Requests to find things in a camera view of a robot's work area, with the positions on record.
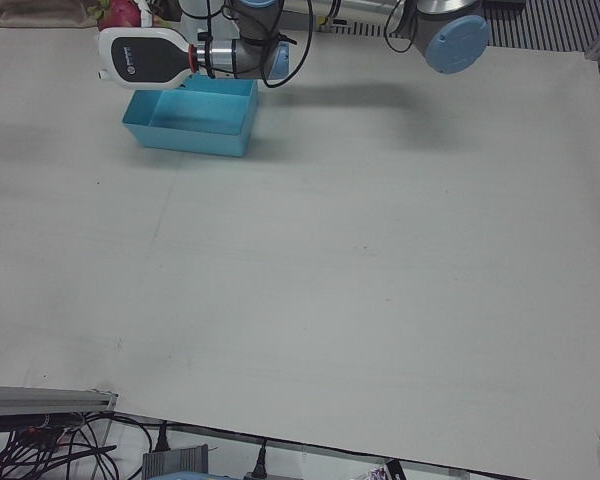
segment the blue joint cap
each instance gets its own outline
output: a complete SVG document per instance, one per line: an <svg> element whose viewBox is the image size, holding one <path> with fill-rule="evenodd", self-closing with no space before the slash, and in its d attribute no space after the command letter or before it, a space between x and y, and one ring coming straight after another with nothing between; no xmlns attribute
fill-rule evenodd
<svg viewBox="0 0 600 480"><path fill-rule="evenodd" d="M431 39L425 58L440 73L457 73L473 65L489 43L489 25L478 15L446 24Z"/></svg>
<svg viewBox="0 0 600 480"><path fill-rule="evenodd" d="M265 8L269 5L276 3L276 0L240 0L247 7L251 8Z"/></svg>
<svg viewBox="0 0 600 480"><path fill-rule="evenodd" d="M280 42L271 65L269 80L282 80L289 75L289 43Z"/></svg>

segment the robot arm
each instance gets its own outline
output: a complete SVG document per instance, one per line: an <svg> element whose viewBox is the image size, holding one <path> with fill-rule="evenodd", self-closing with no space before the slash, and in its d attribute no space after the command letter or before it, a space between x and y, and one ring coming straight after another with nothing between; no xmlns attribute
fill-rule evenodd
<svg viewBox="0 0 600 480"><path fill-rule="evenodd" d="M489 27L479 15L480 0L406 0L406 4L387 0L214 1L221 2L215 11L211 0L206 0L202 15L185 12L199 24L193 29L201 31L196 32L197 38L186 39L165 28L103 30L98 50L107 70L102 76L132 89L176 88L196 72L219 78L262 79L267 84L283 79L273 85L278 86L298 70L289 76L291 41L278 30L283 9L309 14L311 20L313 15L337 16L385 25L385 32L409 39L441 73L468 68L489 40ZM230 30L222 29L223 36L216 36L213 22L219 21L234 23L238 34L229 35Z"/></svg>

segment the white table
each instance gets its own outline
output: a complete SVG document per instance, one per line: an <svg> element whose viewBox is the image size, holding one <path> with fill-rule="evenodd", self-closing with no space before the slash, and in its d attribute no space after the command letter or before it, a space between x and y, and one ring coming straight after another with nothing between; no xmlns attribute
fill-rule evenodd
<svg viewBox="0 0 600 480"><path fill-rule="evenodd" d="M0 30L0 385L600 478L600 82L316 39L244 159L140 148L93 31Z"/></svg>

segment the wire bundle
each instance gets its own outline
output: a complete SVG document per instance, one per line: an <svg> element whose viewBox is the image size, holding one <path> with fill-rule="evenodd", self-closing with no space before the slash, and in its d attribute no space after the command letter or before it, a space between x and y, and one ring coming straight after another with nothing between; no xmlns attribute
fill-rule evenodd
<svg viewBox="0 0 600 480"><path fill-rule="evenodd" d="M145 434L149 449L153 450L153 439L146 426L137 420L119 414L95 413L83 416L84 425L79 428L25 428L11 432L5 447L0 451L0 480L38 480L58 468L66 469L69 480L73 462L93 458L96 471L103 480L120 480L120 472L110 452L116 445L100 446L92 424L110 420L125 425L136 426ZM32 438L44 439L35 442ZM128 480L136 478L139 467Z"/></svg>
<svg viewBox="0 0 600 480"><path fill-rule="evenodd" d="M269 58L269 55L271 54L272 49L277 46L278 41L281 39L281 37L283 40L290 41L290 39L288 39L287 37L280 36L278 33L276 33L276 28L277 28L278 22L280 20L280 17L282 16L282 12L284 10L284 0L278 0L278 12L277 12L276 19L273 23L273 27L271 29L267 28L258 18L256 18L255 16L253 16L250 13L247 13L245 11L245 9L237 8L233 4L233 1L225 2L225 4L218 11L211 12L211 2L210 2L210 0L206 0L207 14L205 16L196 16L185 10L182 10L182 13L183 13L183 15L185 15L187 17L190 17L190 18L193 18L196 20L206 20L206 22L207 22L207 32L206 32L206 40L205 40L205 63L201 66L203 66L207 70L207 74L209 75L209 77L211 77L211 78L214 77L214 71L218 71L221 73L233 73L234 75L240 75L240 74L248 73L248 72L251 72L251 71L254 71L257 69L257 70L259 70L259 73L260 73L260 79L262 80L262 82L264 83L265 86L267 86L268 88L278 88L278 87L281 87L282 85L288 83L291 79L293 79L298 74L298 72L304 65L305 60L307 59L307 56L309 55L309 50L311 49L311 41L313 39L313 2L312 2L312 0L306 0L306 1L307 1L309 23L307 26L307 43L306 43L304 52L302 54L302 57L300 58L300 62L298 62L298 65L296 66L296 68L289 75L287 75L286 78L280 80L277 83L271 83L267 80L267 74L265 73L265 65L266 65L267 59ZM249 69L241 71L241 72L229 72L227 70L214 68L211 65L210 56L209 56L209 48L211 45L211 41L213 40L211 19L220 13L222 14L222 16L224 18L226 18L227 20L232 20L232 21L236 20L234 15L238 14L238 15L248 19L249 21L253 22L254 25L258 26L258 28L262 29L262 33L264 34L265 40L263 41L263 47L262 47L262 50L260 53L260 58L259 58L259 62L258 62L257 66L249 68Z"/></svg>

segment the blue plastic tray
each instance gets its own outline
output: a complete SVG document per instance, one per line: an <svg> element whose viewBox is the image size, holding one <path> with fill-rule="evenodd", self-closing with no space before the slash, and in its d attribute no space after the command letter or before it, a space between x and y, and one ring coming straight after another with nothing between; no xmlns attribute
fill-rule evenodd
<svg viewBox="0 0 600 480"><path fill-rule="evenodd" d="M138 90L122 123L145 147L241 157L258 105L254 80L189 78L175 90Z"/></svg>

